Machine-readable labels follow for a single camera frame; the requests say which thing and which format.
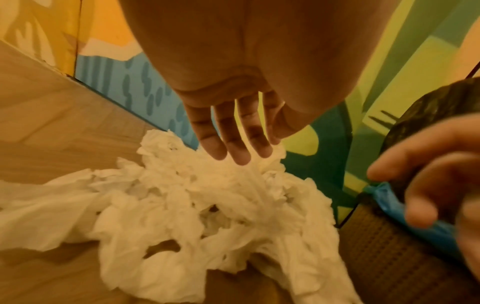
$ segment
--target white tissue paper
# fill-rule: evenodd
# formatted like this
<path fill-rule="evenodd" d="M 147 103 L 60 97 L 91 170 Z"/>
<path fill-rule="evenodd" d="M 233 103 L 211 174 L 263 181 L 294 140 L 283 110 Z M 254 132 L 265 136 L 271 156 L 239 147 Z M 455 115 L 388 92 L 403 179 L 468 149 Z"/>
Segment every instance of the white tissue paper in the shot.
<path fill-rule="evenodd" d="M 148 131 L 144 167 L 72 173 L 45 185 L 0 182 L 0 250 L 99 241 L 108 288 L 165 302 L 202 302 L 207 270 L 237 273 L 250 261 L 297 304 L 361 300 L 338 253 L 331 200 L 311 179 L 285 173 L 281 146 L 237 166 Z M 178 252 L 146 257 L 175 240 Z"/>

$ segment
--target floor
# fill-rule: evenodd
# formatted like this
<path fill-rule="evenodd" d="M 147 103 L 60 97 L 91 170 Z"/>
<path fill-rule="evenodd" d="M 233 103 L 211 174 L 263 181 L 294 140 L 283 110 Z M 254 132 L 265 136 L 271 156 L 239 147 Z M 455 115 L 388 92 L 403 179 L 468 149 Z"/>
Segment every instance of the floor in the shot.
<path fill-rule="evenodd" d="M 148 123 L 0 42 L 0 179 L 44 183 L 85 168 L 133 161 Z M 205 303 L 290 303 L 254 270 L 211 272 Z M 44 253 L 0 252 L 2 304 L 141 304 L 99 278 L 95 243 Z"/>

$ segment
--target yellow wall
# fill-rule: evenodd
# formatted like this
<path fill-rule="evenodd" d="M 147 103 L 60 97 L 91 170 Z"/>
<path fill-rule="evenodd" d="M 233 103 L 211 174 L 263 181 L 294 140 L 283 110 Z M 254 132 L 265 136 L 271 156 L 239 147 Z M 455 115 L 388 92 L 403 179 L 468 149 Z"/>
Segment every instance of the yellow wall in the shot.
<path fill-rule="evenodd" d="M 74 75 L 81 0 L 0 0 L 0 40 Z"/>

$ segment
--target hand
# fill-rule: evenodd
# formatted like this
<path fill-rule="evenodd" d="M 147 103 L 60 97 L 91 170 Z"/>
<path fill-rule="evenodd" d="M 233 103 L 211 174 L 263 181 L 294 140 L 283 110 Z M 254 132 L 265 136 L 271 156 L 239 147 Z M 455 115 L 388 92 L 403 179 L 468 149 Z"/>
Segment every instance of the hand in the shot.
<path fill-rule="evenodd" d="M 215 159 L 261 157 L 344 100 L 399 0 L 120 0 L 146 55 Z M 266 133 L 258 115 L 263 92 Z M 211 107 L 220 130 L 211 120 Z"/>
<path fill-rule="evenodd" d="M 480 114 L 445 120 L 388 149 L 368 169 L 371 180 L 389 181 L 425 166 L 405 192 L 405 219 L 430 227 L 439 210 L 459 207 L 457 243 L 480 280 Z"/>

